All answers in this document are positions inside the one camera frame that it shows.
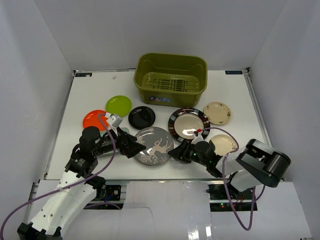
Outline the grey deer pattern plate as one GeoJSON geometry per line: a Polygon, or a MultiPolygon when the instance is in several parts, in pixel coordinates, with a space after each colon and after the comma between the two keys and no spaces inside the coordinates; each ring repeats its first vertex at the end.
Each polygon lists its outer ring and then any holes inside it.
{"type": "Polygon", "coordinates": [[[145,166],[156,167],[166,163],[171,157],[168,152],[174,148],[171,135],[160,127],[146,127],[140,130],[135,137],[137,142],[146,147],[134,159],[145,166]]]}

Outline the black rimmed cream plate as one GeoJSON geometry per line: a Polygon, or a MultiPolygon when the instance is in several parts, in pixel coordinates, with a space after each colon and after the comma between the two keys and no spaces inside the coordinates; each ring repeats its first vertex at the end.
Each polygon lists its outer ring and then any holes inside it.
{"type": "Polygon", "coordinates": [[[183,140],[193,140],[195,131],[207,129],[210,126],[208,117],[197,108],[180,108],[168,119],[169,133],[180,143],[183,140]]]}

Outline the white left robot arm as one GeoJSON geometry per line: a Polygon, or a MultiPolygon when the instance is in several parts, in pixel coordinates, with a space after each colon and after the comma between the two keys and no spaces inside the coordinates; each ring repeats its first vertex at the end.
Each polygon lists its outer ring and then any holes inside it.
{"type": "Polygon", "coordinates": [[[73,148],[61,179],[40,211],[29,223],[21,223],[17,234],[21,240],[61,240],[66,229],[93,199],[105,196],[106,180],[93,170],[98,157],[119,152],[132,158],[146,146],[137,138],[117,128],[101,135],[95,126],[86,127],[73,148]]]}

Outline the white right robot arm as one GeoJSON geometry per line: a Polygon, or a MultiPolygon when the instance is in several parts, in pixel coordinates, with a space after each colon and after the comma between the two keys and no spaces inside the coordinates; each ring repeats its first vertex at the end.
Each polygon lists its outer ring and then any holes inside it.
{"type": "Polygon", "coordinates": [[[259,185],[277,187],[292,163],[286,154],[257,139],[251,139],[241,150],[225,155],[218,154],[211,141],[192,143],[184,140],[168,154],[185,164],[196,162],[204,166],[215,178],[225,177],[225,192],[232,200],[259,185]]]}

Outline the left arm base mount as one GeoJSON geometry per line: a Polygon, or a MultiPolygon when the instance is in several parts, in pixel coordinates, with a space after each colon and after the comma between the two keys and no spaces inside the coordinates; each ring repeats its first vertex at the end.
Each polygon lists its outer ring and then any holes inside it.
{"type": "Polygon", "coordinates": [[[97,191],[95,201],[119,201],[121,199],[122,186],[121,185],[104,185],[97,191]]]}

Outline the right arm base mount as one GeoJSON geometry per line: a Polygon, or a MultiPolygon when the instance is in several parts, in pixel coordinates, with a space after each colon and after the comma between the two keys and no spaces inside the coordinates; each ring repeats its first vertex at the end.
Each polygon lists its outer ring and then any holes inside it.
{"type": "MultiPolygon", "coordinates": [[[[223,184],[209,184],[206,192],[209,194],[209,206],[211,212],[232,212],[223,184]]],[[[241,193],[229,191],[231,201],[237,212],[250,212],[253,189],[249,188],[241,193]]]]}

